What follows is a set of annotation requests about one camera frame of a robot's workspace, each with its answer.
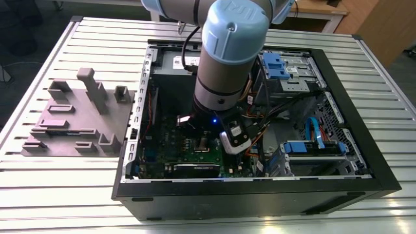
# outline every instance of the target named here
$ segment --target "open computer tower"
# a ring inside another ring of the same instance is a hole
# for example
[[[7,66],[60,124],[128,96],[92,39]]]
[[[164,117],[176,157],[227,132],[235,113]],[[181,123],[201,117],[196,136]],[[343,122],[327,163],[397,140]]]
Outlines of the open computer tower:
[[[209,129],[203,136],[184,136],[179,116],[192,108],[196,77],[180,64],[181,46],[149,41],[135,94],[112,199],[139,220],[327,214],[400,190],[321,50],[267,46],[259,54],[240,107],[247,121],[261,118],[256,106],[264,106],[267,95],[279,106],[316,93],[269,122],[263,149],[229,155]],[[197,42],[188,45],[188,64],[197,65],[200,49]],[[311,119],[325,149],[305,128]],[[260,159],[247,156],[259,150],[267,154],[260,166]]]

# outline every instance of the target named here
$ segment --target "green circuit board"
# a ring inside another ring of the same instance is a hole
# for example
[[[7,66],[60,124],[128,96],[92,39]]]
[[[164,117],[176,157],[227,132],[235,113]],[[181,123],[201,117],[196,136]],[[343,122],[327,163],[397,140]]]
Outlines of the green circuit board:
[[[239,162],[235,162],[235,158],[240,156],[225,154],[219,138],[185,138],[172,118],[163,120],[156,147],[144,148],[143,156],[147,162],[147,168],[143,169],[148,178],[164,178],[173,165],[188,163],[219,165],[219,177],[247,177],[248,174],[248,171],[239,167]]]

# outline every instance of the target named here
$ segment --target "light blue joint cap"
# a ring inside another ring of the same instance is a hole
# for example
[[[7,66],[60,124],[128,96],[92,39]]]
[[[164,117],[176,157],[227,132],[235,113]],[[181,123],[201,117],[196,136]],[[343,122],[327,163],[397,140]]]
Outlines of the light blue joint cap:
[[[141,0],[141,4],[148,11],[156,11],[163,17],[168,18],[161,9],[159,0]]]
[[[217,0],[208,10],[203,45],[220,63],[239,65],[259,54],[269,19],[263,8],[249,0]]]
[[[291,8],[292,8],[293,3],[295,3],[295,0],[287,0],[285,6],[281,9],[281,11],[275,13],[276,16],[272,20],[273,24],[281,24],[285,21],[288,13],[291,12]]]

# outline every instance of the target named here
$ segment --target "slotted aluminum surface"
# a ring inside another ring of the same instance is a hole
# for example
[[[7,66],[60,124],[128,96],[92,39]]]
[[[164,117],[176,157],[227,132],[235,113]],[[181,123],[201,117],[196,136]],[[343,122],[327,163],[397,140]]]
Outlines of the slotted aluminum surface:
[[[323,49],[403,190],[329,215],[140,223],[109,199],[116,158],[24,157],[21,144],[55,79],[72,88],[80,67],[107,89],[139,87],[148,39],[184,40],[173,23],[84,18],[71,22],[0,134],[0,230],[31,233],[404,233],[416,232],[415,108],[365,45],[351,36],[271,30],[267,45]]]

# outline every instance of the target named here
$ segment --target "dark floor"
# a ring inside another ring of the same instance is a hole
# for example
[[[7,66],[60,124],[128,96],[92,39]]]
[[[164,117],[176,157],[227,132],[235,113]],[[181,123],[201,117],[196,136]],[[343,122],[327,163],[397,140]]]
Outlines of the dark floor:
[[[44,62],[73,15],[128,20],[151,19],[151,14],[143,7],[65,2],[63,11],[57,12],[51,1],[40,0],[37,5],[44,17],[43,25],[31,29],[39,43],[37,51],[29,56],[16,57],[0,45],[0,63],[3,65],[21,61]],[[0,129],[16,108],[39,69],[40,64],[35,63],[17,64],[5,69],[15,81],[11,84],[0,83]],[[408,58],[403,54],[391,66],[389,73],[409,100],[416,103],[416,82],[413,82],[413,79],[416,79],[416,59]]]

